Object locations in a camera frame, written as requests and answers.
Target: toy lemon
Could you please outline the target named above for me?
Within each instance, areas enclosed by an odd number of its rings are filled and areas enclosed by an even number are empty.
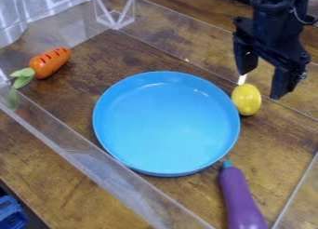
[[[240,115],[252,115],[260,108],[261,96],[257,88],[251,84],[236,86],[230,99]]]

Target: blue plate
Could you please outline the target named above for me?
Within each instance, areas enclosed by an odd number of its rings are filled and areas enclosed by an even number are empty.
[[[93,128],[108,153],[130,169],[182,176],[213,164],[239,136],[239,113],[224,92],[198,77],[150,72],[101,95]]]

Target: purple eggplant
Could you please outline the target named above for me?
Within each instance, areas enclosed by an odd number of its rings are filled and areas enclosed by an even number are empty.
[[[229,160],[221,165],[220,189],[226,209],[228,229],[267,229],[243,173],[232,167]]]

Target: robotic arm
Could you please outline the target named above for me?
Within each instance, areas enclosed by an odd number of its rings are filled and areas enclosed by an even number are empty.
[[[249,0],[252,19],[234,18],[233,51],[239,74],[249,73],[257,57],[273,66],[271,99],[291,92],[307,76],[309,55],[299,43],[303,25],[316,20],[307,16],[308,0]]]

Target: wooden table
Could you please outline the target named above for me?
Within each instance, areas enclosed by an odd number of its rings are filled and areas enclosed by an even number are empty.
[[[251,16],[248,7],[226,0],[150,1],[228,31],[233,30],[233,16]],[[303,37],[313,57],[315,34],[316,29],[307,28]],[[19,50],[11,45],[5,51]],[[21,91],[98,145],[90,124],[97,97],[124,77],[162,69],[202,77],[228,94],[234,87],[125,34],[106,31],[73,48],[62,70],[45,81],[33,81]],[[2,112],[0,117],[1,180],[51,228],[150,228]],[[241,117],[240,124],[237,143],[226,157],[244,171],[256,203],[272,225],[315,154],[318,124],[268,99],[263,99],[253,116]],[[216,228],[225,228],[218,169],[216,163],[180,178],[140,176]]]

